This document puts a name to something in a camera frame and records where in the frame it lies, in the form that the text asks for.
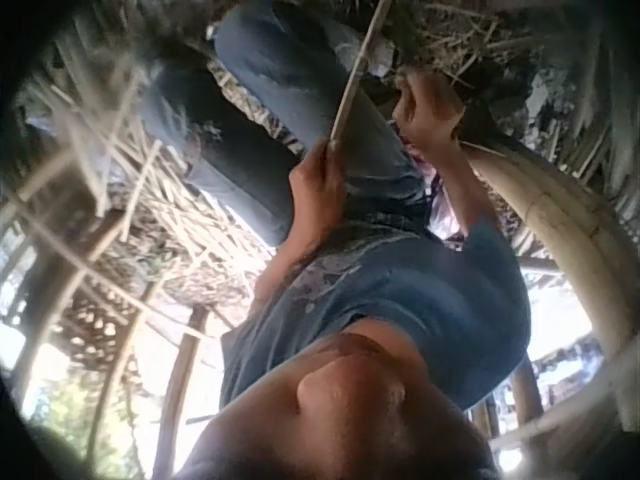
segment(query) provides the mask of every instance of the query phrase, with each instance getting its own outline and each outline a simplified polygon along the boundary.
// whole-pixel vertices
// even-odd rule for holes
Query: left hand
[[[344,158],[326,139],[289,174],[293,225],[283,247],[296,256],[312,253],[342,220],[346,198]]]

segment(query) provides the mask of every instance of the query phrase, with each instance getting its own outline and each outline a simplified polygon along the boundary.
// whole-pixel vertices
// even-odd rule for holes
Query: knee
[[[227,12],[215,35],[216,54],[227,68],[230,61],[259,49],[272,17],[271,2],[264,1],[243,2]]]

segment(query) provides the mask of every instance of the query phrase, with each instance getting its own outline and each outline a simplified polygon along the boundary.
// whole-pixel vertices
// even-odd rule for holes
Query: green foliage
[[[54,431],[81,458],[87,442],[104,375],[71,370],[60,382],[42,389],[42,404],[34,421]],[[96,448],[96,467],[100,477],[142,479],[133,453],[131,430],[122,389],[107,411]]]

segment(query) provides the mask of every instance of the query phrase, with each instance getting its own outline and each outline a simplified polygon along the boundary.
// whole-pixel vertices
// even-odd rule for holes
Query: jeans
[[[329,48],[331,22],[277,1],[232,9],[215,36],[222,64],[310,149],[328,136],[348,72]],[[288,175],[296,156],[225,99],[203,67],[167,60],[143,96],[149,133],[197,157],[185,181],[231,208],[268,245],[283,242],[293,219]],[[400,215],[424,225],[421,173],[366,95],[346,128],[345,215]]]

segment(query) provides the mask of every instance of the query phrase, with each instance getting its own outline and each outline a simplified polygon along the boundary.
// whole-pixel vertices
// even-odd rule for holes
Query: right hand
[[[342,220],[344,166],[340,147],[321,140],[289,174],[294,213],[284,246],[294,256],[311,253]]]
[[[402,92],[393,111],[400,133],[422,151],[452,142],[464,105],[442,75],[406,68],[398,72]]]

